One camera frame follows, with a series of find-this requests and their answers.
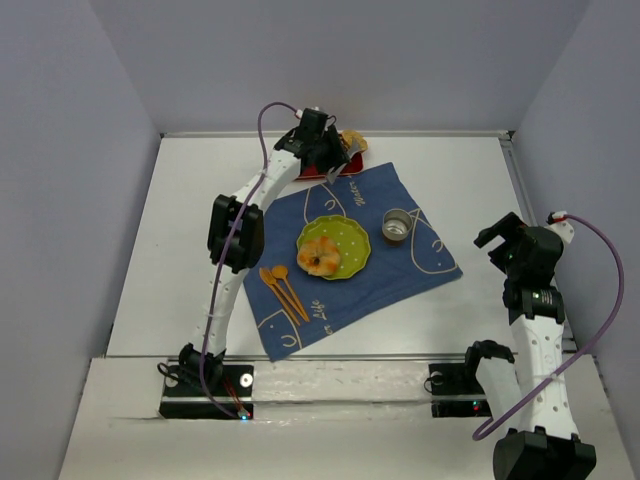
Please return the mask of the metal tongs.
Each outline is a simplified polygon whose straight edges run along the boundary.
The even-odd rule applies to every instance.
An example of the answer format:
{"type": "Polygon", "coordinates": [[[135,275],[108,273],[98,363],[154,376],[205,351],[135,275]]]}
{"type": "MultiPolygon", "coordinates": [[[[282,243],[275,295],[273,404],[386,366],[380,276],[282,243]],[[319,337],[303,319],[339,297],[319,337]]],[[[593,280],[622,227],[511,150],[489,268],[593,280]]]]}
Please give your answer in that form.
{"type": "Polygon", "coordinates": [[[328,161],[327,170],[324,173],[328,183],[333,184],[339,178],[340,171],[350,162],[354,154],[342,149],[333,159],[328,161]]]}

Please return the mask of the seeded oval bread slice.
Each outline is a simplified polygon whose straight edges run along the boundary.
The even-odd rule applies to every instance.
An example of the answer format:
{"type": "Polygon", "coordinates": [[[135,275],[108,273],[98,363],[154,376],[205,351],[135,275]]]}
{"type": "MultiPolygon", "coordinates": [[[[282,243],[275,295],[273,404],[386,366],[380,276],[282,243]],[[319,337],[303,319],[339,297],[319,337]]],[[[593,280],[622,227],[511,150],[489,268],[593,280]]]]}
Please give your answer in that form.
{"type": "Polygon", "coordinates": [[[368,142],[361,133],[355,130],[343,130],[340,138],[345,149],[351,154],[364,152],[368,149],[368,142]]]}

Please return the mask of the orange speckled bagel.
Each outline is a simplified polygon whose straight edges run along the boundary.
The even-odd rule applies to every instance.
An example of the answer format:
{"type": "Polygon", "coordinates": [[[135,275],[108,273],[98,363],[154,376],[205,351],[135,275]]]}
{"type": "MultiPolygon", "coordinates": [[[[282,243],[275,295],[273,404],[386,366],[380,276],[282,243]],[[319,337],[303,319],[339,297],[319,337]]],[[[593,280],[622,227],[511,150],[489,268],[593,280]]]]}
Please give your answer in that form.
{"type": "Polygon", "coordinates": [[[341,264],[337,244],[327,236],[305,241],[298,249],[296,261],[307,274],[318,277],[332,276],[341,264]]]}

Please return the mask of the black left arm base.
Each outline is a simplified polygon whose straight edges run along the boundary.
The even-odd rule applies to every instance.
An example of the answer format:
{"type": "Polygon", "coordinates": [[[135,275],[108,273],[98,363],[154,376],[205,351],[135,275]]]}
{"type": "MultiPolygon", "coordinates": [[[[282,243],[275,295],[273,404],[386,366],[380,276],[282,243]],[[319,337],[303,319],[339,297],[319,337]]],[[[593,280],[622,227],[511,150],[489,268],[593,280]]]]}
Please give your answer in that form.
{"type": "Polygon", "coordinates": [[[222,379],[209,392],[216,403],[202,390],[197,375],[181,371],[177,363],[156,365],[164,384],[159,404],[159,415],[178,420],[239,420],[253,419],[252,400],[254,366],[227,364],[222,379]]]}

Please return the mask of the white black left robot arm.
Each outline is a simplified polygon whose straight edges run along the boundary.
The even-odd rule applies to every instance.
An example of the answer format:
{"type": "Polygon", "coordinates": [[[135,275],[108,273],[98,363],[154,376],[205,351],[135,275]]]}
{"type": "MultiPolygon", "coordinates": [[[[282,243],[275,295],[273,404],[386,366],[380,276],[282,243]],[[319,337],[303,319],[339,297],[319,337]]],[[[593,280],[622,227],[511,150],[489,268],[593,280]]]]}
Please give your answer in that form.
{"type": "Polygon", "coordinates": [[[264,214],[284,187],[313,166],[335,178],[350,161],[335,126],[305,134],[298,126],[264,149],[261,170],[230,196],[213,203],[207,248],[215,267],[210,305],[197,338],[179,353],[180,373],[211,398],[223,377],[228,326],[239,289],[265,247],[264,214]]]}

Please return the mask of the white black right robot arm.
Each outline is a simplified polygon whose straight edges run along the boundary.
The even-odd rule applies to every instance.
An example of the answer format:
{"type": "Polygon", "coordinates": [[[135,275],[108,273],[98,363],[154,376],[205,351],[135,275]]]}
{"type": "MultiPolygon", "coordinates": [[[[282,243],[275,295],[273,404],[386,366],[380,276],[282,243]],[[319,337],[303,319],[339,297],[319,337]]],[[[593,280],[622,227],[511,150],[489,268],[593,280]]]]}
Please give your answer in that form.
{"type": "Polygon", "coordinates": [[[562,340],[566,319],[555,268],[573,237],[567,223],[529,226],[513,212],[481,230],[482,248],[505,275],[503,304],[516,347],[474,342],[465,373],[481,386],[491,420],[477,439],[497,434],[492,457],[497,479],[585,479],[594,470],[594,446],[583,442],[569,406],[562,340]]]}

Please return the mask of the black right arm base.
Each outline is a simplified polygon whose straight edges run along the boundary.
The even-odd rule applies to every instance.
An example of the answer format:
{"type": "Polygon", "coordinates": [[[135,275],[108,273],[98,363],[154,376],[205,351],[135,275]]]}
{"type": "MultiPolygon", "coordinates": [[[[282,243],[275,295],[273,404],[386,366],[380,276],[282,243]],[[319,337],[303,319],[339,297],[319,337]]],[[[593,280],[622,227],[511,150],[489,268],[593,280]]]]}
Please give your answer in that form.
{"type": "Polygon", "coordinates": [[[423,387],[436,419],[491,416],[482,387],[463,363],[431,363],[423,387]]]}

